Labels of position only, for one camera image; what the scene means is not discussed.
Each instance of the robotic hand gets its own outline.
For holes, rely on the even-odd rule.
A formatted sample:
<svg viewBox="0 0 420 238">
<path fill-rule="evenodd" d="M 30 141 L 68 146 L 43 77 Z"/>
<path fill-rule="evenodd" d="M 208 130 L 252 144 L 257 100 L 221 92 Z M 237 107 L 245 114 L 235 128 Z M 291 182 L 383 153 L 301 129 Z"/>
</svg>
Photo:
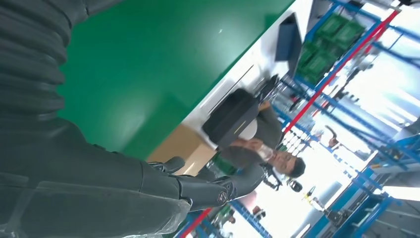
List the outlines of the robotic hand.
<svg viewBox="0 0 420 238">
<path fill-rule="evenodd" d="M 0 1 L 0 237 L 170 233 L 190 210 L 261 182 L 260 167 L 215 182 L 174 176 L 179 167 L 108 152 L 56 116 L 72 27 L 120 1 Z"/>
</svg>

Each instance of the black bag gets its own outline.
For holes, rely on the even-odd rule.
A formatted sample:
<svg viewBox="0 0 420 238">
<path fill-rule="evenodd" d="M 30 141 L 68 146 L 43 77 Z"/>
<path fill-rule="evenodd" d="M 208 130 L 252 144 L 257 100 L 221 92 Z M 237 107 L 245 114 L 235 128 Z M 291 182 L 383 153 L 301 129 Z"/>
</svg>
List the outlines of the black bag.
<svg viewBox="0 0 420 238">
<path fill-rule="evenodd" d="M 226 148 L 258 115 L 258 101 L 243 89 L 229 94 L 211 113 L 203 130 L 220 148 Z"/>
</svg>

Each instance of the green crate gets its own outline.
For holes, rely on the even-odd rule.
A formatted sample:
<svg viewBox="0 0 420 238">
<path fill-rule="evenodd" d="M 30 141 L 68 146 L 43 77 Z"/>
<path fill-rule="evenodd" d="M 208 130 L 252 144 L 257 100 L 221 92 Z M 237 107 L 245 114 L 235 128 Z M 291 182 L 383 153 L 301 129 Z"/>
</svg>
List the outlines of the green crate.
<svg viewBox="0 0 420 238">
<path fill-rule="evenodd" d="M 337 56 L 324 50 L 318 50 L 309 62 L 298 67 L 297 73 L 308 83 L 316 85 L 331 70 L 336 61 Z"/>
<path fill-rule="evenodd" d="M 339 45 L 332 42 L 330 39 L 325 38 L 323 36 L 315 35 L 313 43 L 322 48 L 323 50 L 330 52 L 330 54 L 336 56 L 337 59 L 341 58 L 346 52 L 346 49 L 343 49 Z"/>
<path fill-rule="evenodd" d="M 332 48 L 337 54 L 341 54 L 349 50 L 364 31 L 365 27 L 359 23 L 338 14 L 332 14 L 315 32 L 314 42 L 322 45 L 326 50 L 330 51 Z"/>
<path fill-rule="evenodd" d="M 333 36 L 349 20 L 333 13 L 315 32 L 317 35 Z"/>
<path fill-rule="evenodd" d="M 301 57 L 299 58 L 299 65 L 306 64 L 317 53 L 319 47 L 311 42 L 304 42 L 302 46 Z"/>
<path fill-rule="evenodd" d="M 332 41 L 340 48 L 349 50 L 364 32 L 364 26 L 349 21 L 333 36 Z"/>
</svg>

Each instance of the blue metal shelving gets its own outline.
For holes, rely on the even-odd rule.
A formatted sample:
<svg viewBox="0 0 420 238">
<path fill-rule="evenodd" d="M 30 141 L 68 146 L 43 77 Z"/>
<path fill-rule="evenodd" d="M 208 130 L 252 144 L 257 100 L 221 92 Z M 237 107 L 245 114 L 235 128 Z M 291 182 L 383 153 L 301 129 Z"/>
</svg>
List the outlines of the blue metal shelving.
<svg viewBox="0 0 420 238">
<path fill-rule="evenodd" d="M 334 13 L 336 11 L 336 9 L 340 6 L 343 7 L 347 10 L 350 11 L 354 11 L 357 14 L 360 14 L 362 16 L 368 17 L 371 20 L 374 21 L 374 25 L 372 28 L 367 30 L 367 33 L 365 33 L 361 39 L 359 39 L 359 41 L 350 49 L 349 52 L 347 52 L 344 57 L 336 64 L 335 68 L 338 68 L 338 66 L 340 66 L 343 62 L 344 59 L 346 59 L 349 55 L 352 54 L 352 52 L 356 49 L 356 47 L 363 41 L 365 40 L 365 36 L 368 35 L 369 32 L 372 31 L 372 29 L 377 26 L 380 23 L 380 18 L 372 15 L 366 11 L 360 10 L 355 6 L 352 6 L 348 3 L 344 3 L 344 2 L 340 2 L 338 0 L 331 0 L 331 2 L 333 2 L 333 6 L 330 8 L 330 10 L 327 12 L 327 14 L 325 16 L 323 16 L 320 21 L 315 25 L 315 27 L 307 34 L 306 36 L 306 40 L 307 41 L 311 41 L 315 35 L 315 31 L 328 19 L 328 17 Z M 382 50 L 383 52 L 390 54 L 391 56 L 394 56 L 395 58 L 397 58 L 398 60 L 404 61 L 410 65 L 413 65 L 414 67 L 420 69 L 420 60 L 419 58 L 415 58 L 415 57 L 408 57 L 408 56 L 402 56 L 399 53 L 392 51 L 391 48 L 396 44 L 396 42 L 398 40 L 400 40 L 402 37 L 409 37 L 417 42 L 420 43 L 420 37 L 418 35 L 416 35 L 413 32 L 407 31 L 401 27 L 397 27 L 397 26 L 392 26 L 390 24 L 387 25 L 388 28 L 400 33 L 400 37 L 389 47 L 389 48 L 385 48 L 383 47 L 381 44 L 378 44 L 376 42 L 373 42 L 373 46 L 379 48 L 380 50 Z M 320 83 L 313 87 L 310 84 L 307 84 L 305 81 L 303 81 L 301 78 L 296 77 L 295 78 L 295 83 L 298 87 L 296 86 L 292 86 L 290 84 L 288 84 L 287 82 L 283 81 L 282 83 L 292 89 L 292 91 L 299 95 L 301 98 L 309 101 L 309 99 L 311 98 L 308 94 L 307 91 L 308 90 L 303 90 L 301 85 L 306 86 L 309 89 L 312 89 L 312 93 L 319 91 L 320 86 L 323 85 L 327 79 L 333 75 L 333 73 L 335 72 L 336 69 L 333 69 L 330 71 L 330 73 L 328 74 L 327 77 L 325 77 L 324 79 L 322 79 L 320 81 Z M 382 162 L 381 163 L 387 163 L 387 164 L 391 164 L 391 165 L 398 165 L 399 167 L 406 169 L 407 168 L 407 164 L 409 163 L 420 163 L 420 156 L 419 156 L 419 149 L 420 149 L 420 135 L 416 135 L 413 136 L 412 138 L 408 138 L 405 140 L 401 140 L 401 141 L 394 141 L 392 138 L 390 138 L 389 136 L 387 136 L 385 133 L 383 133 L 381 130 L 379 130 L 378 128 L 376 128 L 374 125 L 368 123 L 367 121 L 363 120 L 363 118 L 361 118 L 360 116 L 358 116 L 357 114 L 353 113 L 351 110 L 347 109 L 345 106 L 339 104 L 338 102 L 336 102 L 334 99 L 332 99 L 331 97 L 329 97 L 328 95 L 325 94 L 321 94 L 322 98 L 325 99 L 330 105 L 332 105 L 333 107 L 341 110 L 342 112 L 344 112 L 345 114 L 349 115 L 350 117 L 352 117 L 355 121 L 357 121 L 358 123 L 360 123 L 361 125 L 363 125 L 365 128 L 367 128 L 369 131 L 371 131 L 373 134 L 371 133 L 366 133 L 365 131 L 359 130 L 354 128 L 353 126 L 350 126 L 346 123 L 344 123 L 343 121 L 341 121 L 339 118 L 337 118 L 336 116 L 332 115 L 331 113 L 327 112 L 326 110 L 324 110 L 322 108 L 321 105 L 319 105 L 318 103 L 313 103 L 313 106 L 319 110 L 321 110 L 323 112 L 324 115 L 328 116 L 330 119 L 332 119 L 333 121 L 335 121 L 336 123 L 338 123 L 339 125 L 341 125 L 342 127 L 346 128 L 347 130 L 349 130 L 352 134 L 354 134 L 357 138 L 359 138 L 360 140 L 362 140 L 363 142 L 365 142 L 367 145 L 369 145 L 371 148 L 375 149 L 378 151 L 379 155 L 381 155 L 382 157 Z M 290 121 L 290 118 L 286 118 L 287 116 L 285 114 L 280 113 L 280 116 L 282 118 L 284 118 L 286 121 Z M 295 125 L 296 128 L 300 129 L 300 130 L 304 130 L 304 128 L 302 128 L 301 126 L 299 126 L 298 124 Z M 393 158 L 393 156 L 391 154 L 389 154 L 389 151 L 391 149 L 397 150 L 400 153 L 403 154 L 403 157 L 400 160 L 395 160 Z M 335 156 L 335 159 L 337 159 L 339 162 L 342 162 L 341 158 L 338 158 L 337 156 Z M 348 165 L 347 163 L 344 162 L 344 164 L 346 164 L 346 166 L 349 166 L 350 169 L 353 169 L 352 166 Z M 364 184 L 367 184 L 366 182 L 372 184 L 375 188 L 378 188 L 380 190 L 382 190 L 381 186 L 376 183 L 374 180 L 372 180 L 370 178 L 371 174 L 373 173 L 372 170 L 370 168 L 365 168 L 363 171 L 357 171 L 357 177 L 354 178 L 353 181 L 357 181 L 354 183 L 353 186 L 358 186 L 359 188 L 361 188 L 362 190 L 365 190 Z M 369 190 L 365 190 L 366 192 L 368 192 L 368 199 L 371 199 L 373 196 L 370 193 Z M 370 225 L 375 222 L 376 218 L 386 209 L 386 207 L 392 202 L 392 198 L 389 197 L 388 194 L 383 193 L 381 196 L 381 199 L 377 202 L 375 208 L 372 210 L 372 212 L 366 214 L 366 217 L 364 218 L 363 222 L 360 222 L 360 224 L 357 227 L 354 227 L 354 225 L 351 224 L 344 224 L 344 228 L 347 228 L 347 226 L 352 226 L 352 232 L 353 232 L 353 236 L 354 237 L 361 237 L 363 235 L 363 233 L 369 229 Z M 355 211 L 354 216 L 358 215 L 359 211 Z M 322 221 L 320 220 L 320 223 L 323 223 L 325 226 L 326 225 L 326 218 L 323 218 Z M 317 226 L 317 224 L 315 225 L 316 229 L 313 228 L 311 236 L 315 236 L 316 234 L 318 234 L 321 230 L 322 227 L 321 226 Z"/>
<path fill-rule="evenodd" d="M 329 11 L 319 20 L 319 22 L 312 28 L 311 31 L 308 32 L 308 34 L 305 37 L 306 41 L 311 41 L 314 38 L 316 30 L 326 22 L 328 17 L 331 16 L 332 13 L 336 12 L 339 7 L 345 8 L 348 11 L 353 11 L 356 14 L 359 14 L 361 16 L 367 17 L 373 21 L 373 25 L 371 28 L 369 28 L 362 36 L 361 38 L 351 47 L 351 49 L 340 59 L 339 62 L 336 63 L 334 68 L 329 72 L 328 76 L 326 76 L 324 79 L 322 79 L 318 85 L 312 86 L 308 83 L 306 83 L 303 79 L 299 78 L 298 76 L 294 79 L 295 85 L 291 85 L 290 83 L 282 80 L 282 84 L 286 87 L 290 88 L 296 95 L 299 95 L 301 98 L 309 101 L 311 99 L 310 95 L 308 94 L 308 90 L 311 90 L 311 93 L 319 92 L 321 86 L 328 80 L 328 78 L 332 75 L 334 75 L 341 66 L 348 60 L 348 58 L 354 56 L 354 51 L 359 48 L 363 42 L 368 40 L 369 35 L 375 30 L 375 28 L 381 23 L 381 19 L 373 15 L 369 12 L 366 12 L 364 10 L 358 9 L 357 7 L 341 2 L 339 0 L 330 0 L 333 5 L 329 9 Z M 404 61 L 418 69 L 420 69 L 420 59 L 415 57 L 409 57 L 409 56 L 403 56 L 395 51 L 392 50 L 393 46 L 396 44 L 398 40 L 400 40 L 402 37 L 408 37 L 414 41 L 417 41 L 420 43 L 420 36 L 417 34 L 405 30 L 399 26 L 393 26 L 391 24 L 387 24 L 388 29 L 392 29 L 400 34 L 398 39 L 388 48 L 382 46 L 381 44 L 378 44 L 376 42 L 371 42 L 372 45 L 381 51 L 390 54 L 391 56 L 394 56 L 398 60 Z M 342 127 L 349 130 L 352 134 L 354 134 L 357 138 L 359 138 L 361 141 L 365 142 L 370 148 L 378 151 L 377 158 L 374 158 L 372 161 L 378 161 L 378 164 L 380 166 L 399 166 L 402 169 L 407 169 L 408 164 L 412 163 L 420 163 L 420 135 L 413 136 L 404 140 L 400 141 L 394 141 L 393 138 L 389 137 L 385 133 L 383 133 L 381 130 L 376 128 L 374 125 L 368 123 L 363 118 L 361 118 L 359 115 L 352 112 L 350 109 L 346 108 L 345 106 L 341 105 L 340 103 L 336 102 L 334 99 L 329 97 L 326 94 L 321 93 L 321 97 L 326 100 L 331 106 L 334 108 L 344 112 L 345 114 L 352 117 L 356 122 L 363 125 L 368 131 L 362 131 L 360 129 L 354 128 L 353 126 L 344 123 L 342 120 L 337 118 L 335 115 L 329 113 L 328 111 L 324 110 L 323 106 L 321 106 L 318 103 L 313 103 L 313 106 L 320 110 L 324 115 L 328 116 L 330 119 L 332 119 L 334 122 L 338 123 Z M 292 119 L 288 117 L 284 112 L 279 110 L 278 108 L 274 107 L 274 110 L 279 114 L 279 116 L 284 120 L 283 125 L 286 126 L 287 123 L 291 122 Z M 306 138 L 310 138 L 312 141 L 318 141 L 318 138 L 311 135 L 310 132 L 304 128 L 303 126 L 296 124 L 294 126 L 296 130 L 300 130 L 303 133 L 303 137 L 306 136 Z M 305 140 L 301 139 L 302 143 L 305 144 L 305 147 L 310 147 L 310 144 Z M 375 206 L 373 209 L 365 214 L 364 221 L 359 222 L 357 226 L 354 226 L 354 221 L 359 219 L 360 213 L 364 213 L 365 210 L 363 210 L 365 207 L 360 206 L 359 210 L 356 210 L 354 215 L 352 215 L 348 222 L 345 223 L 338 231 L 337 236 L 340 237 L 339 234 L 341 231 L 345 231 L 349 228 L 351 228 L 351 231 L 353 232 L 354 237 L 361 237 L 363 233 L 370 227 L 370 225 L 375 222 L 376 218 L 386 209 L 386 207 L 393 201 L 393 198 L 390 197 L 386 192 L 383 192 L 381 196 L 373 195 L 371 192 L 371 188 L 374 187 L 376 189 L 382 190 L 382 186 L 377 183 L 375 180 L 371 178 L 373 171 L 367 167 L 363 170 L 359 171 L 355 169 L 351 164 L 343 160 L 342 158 L 338 157 L 334 154 L 334 152 L 320 144 L 321 147 L 323 147 L 325 150 L 329 151 L 333 154 L 333 157 L 343 165 L 343 173 L 349 176 L 350 179 L 352 179 L 352 184 L 348 187 L 348 189 L 344 192 L 342 195 L 343 197 L 350 197 L 353 196 L 354 193 L 361 189 L 362 191 L 367 193 L 367 198 L 364 201 L 364 205 L 370 204 L 372 200 L 375 203 Z M 389 153 L 390 150 L 397 150 L 400 151 L 400 153 L 403 155 L 401 159 L 396 160 L 392 154 Z M 350 174 L 356 174 L 356 176 L 353 178 L 350 176 Z M 340 210 L 344 204 L 346 203 L 345 199 L 339 199 L 335 202 L 335 204 L 331 207 L 334 210 Z M 233 201 L 230 203 L 232 207 L 237 210 L 239 214 L 241 214 L 248 222 L 249 224 L 257 231 L 259 234 L 264 238 L 269 238 L 271 235 L 268 233 L 268 231 L 259 223 L 259 221 L 249 213 L 247 209 L 245 209 L 239 202 Z M 311 234 L 312 236 L 316 236 L 323 227 L 326 226 L 328 223 L 328 220 L 325 217 L 322 217 L 321 220 L 315 224 L 308 234 Z"/>
</svg>

